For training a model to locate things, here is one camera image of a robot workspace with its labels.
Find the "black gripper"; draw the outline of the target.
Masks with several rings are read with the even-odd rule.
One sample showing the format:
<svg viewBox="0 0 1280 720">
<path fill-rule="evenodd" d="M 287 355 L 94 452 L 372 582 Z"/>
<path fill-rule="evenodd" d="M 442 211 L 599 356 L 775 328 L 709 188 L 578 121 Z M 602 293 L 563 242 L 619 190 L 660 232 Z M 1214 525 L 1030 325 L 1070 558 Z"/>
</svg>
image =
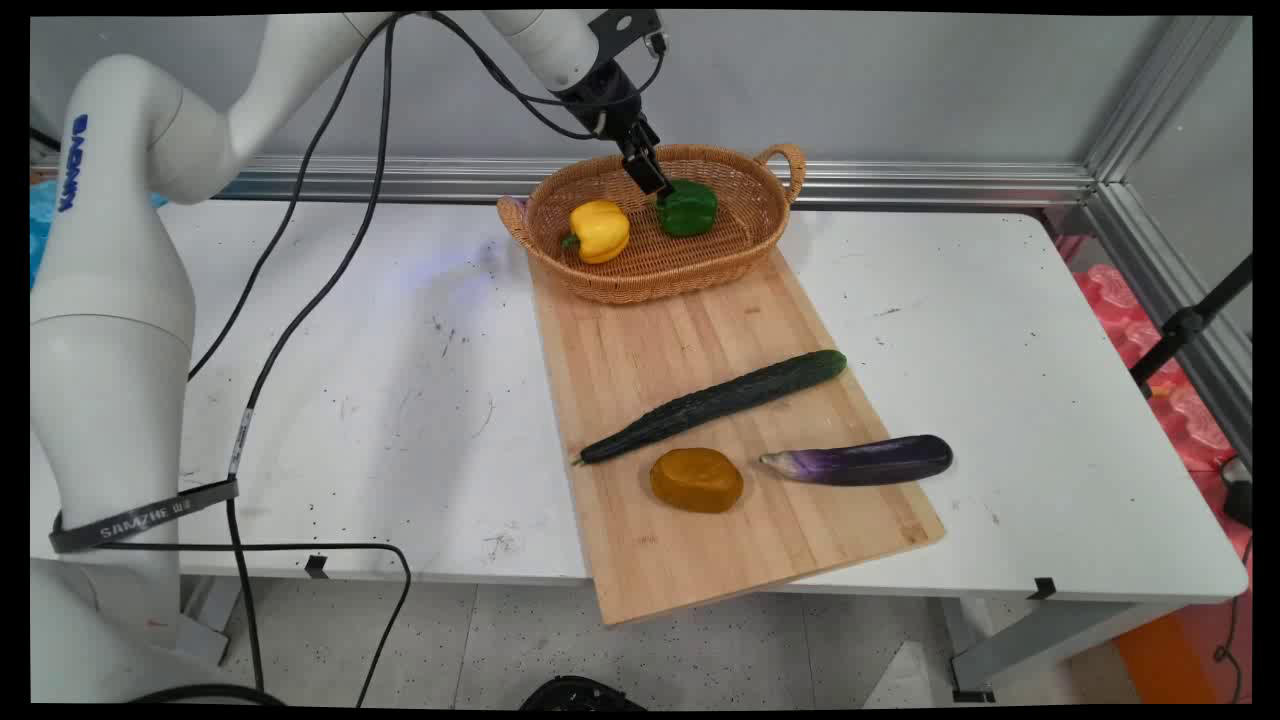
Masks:
<svg viewBox="0 0 1280 720">
<path fill-rule="evenodd" d="M 644 114 L 641 92 L 618 61 L 603 61 L 576 85 L 553 95 L 582 126 L 581 132 L 558 128 L 559 133 L 617 143 L 623 170 L 643 193 L 666 199 L 675 191 L 660 168 L 660 141 Z"/>
</svg>

